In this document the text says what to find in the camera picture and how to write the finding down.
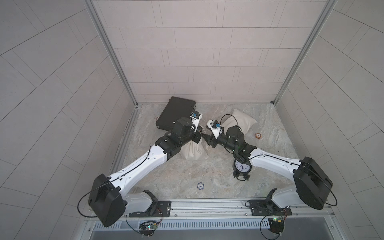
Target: clock face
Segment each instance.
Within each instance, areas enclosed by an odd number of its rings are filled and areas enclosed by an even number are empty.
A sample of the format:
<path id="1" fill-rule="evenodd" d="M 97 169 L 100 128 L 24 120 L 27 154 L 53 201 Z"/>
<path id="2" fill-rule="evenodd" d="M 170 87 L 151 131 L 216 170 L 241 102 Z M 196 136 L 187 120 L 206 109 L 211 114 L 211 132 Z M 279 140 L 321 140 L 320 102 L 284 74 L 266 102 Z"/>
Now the clock face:
<path id="1" fill-rule="evenodd" d="M 240 163 L 237 160 L 235 161 L 235 167 L 239 172 L 249 172 L 251 170 L 251 166 L 245 163 Z"/>

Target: metal vent grille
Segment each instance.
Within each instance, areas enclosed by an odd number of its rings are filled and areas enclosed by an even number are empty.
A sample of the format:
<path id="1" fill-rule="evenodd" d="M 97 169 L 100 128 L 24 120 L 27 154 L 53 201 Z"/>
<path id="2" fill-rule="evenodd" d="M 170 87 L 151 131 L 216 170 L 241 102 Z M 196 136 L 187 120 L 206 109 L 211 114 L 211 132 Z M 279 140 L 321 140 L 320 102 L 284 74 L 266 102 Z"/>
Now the metal vent grille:
<path id="1" fill-rule="evenodd" d="M 267 219 L 260 222 L 261 219 L 170 219 L 163 220 L 157 230 L 198 230 L 198 229 L 250 229 L 250 228 L 270 228 Z M 133 228 L 137 228 L 138 224 L 131 224 Z M 100 221 L 97 221 L 94 231 L 109 230 L 131 230 L 132 229 L 123 221 L 117 221 L 112 226 L 104 227 Z"/>

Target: gray tile wall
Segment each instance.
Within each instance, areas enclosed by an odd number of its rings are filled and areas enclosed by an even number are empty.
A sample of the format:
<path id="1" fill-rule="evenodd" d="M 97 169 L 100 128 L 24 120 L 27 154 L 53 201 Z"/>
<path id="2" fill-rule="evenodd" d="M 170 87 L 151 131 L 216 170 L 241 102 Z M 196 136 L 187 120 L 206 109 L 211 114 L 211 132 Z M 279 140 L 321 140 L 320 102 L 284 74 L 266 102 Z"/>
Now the gray tile wall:
<path id="1" fill-rule="evenodd" d="M 141 103 L 270 102 L 324 1 L 93 1 Z"/>
<path id="2" fill-rule="evenodd" d="M 1 239 L 69 240 L 133 110 L 82 0 L 1 1 L 0 96 Z"/>
<path id="3" fill-rule="evenodd" d="M 355 240 L 384 239 L 383 12 L 381 0 L 339 0 L 277 104 L 299 156 L 333 181 Z"/>

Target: marble floor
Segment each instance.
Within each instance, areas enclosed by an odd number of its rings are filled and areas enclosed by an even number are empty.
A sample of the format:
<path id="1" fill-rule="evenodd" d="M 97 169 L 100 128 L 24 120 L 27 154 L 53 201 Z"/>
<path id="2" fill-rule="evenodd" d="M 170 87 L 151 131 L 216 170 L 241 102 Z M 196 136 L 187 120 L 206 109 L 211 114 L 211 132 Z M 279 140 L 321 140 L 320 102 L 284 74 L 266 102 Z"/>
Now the marble floor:
<path id="1" fill-rule="evenodd" d="M 156 118 L 164 107 L 164 104 L 141 107 L 123 167 L 142 156 L 150 145 L 164 135 L 166 131 L 155 126 Z M 247 143 L 273 154 L 298 158 L 273 104 L 196 105 L 196 110 L 203 114 L 200 123 L 210 119 L 220 121 L 224 114 L 232 113 L 233 109 L 239 109 L 257 121 L 245 135 Z M 261 139 L 255 138 L 257 132 L 261 133 Z M 238 181 L 232 175 L 233 156 L 222 146 L 212 148 L 205 141 L 202 144 L 208 154 L 207 160 L 187 161 L 178 153 L 146 175 L 130 193 L 150 190 L 159 199 L 266 197 L 272 188 L 294 184 L 281 175 L 259 167 L 252 167 L 249 181 Z M 204 184 L 203 190 L 197 188 L 199 182 Z"/>

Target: blue poker chip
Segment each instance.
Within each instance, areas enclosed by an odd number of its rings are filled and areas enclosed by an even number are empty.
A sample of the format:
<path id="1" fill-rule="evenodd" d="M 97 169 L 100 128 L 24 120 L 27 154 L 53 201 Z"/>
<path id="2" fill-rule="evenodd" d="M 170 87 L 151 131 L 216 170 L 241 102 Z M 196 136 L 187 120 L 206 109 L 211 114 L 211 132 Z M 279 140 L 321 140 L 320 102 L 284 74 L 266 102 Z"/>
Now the blue poker chip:
<path id="1" fill-rule="evenodd" d="M 202 182 L 199 182 L 199 183 L 197 184 L 197 188 L 198 188 L 199 190 L 203 190 L 203 189 L 204 189 L 204 184 L 203 184 Z"/>

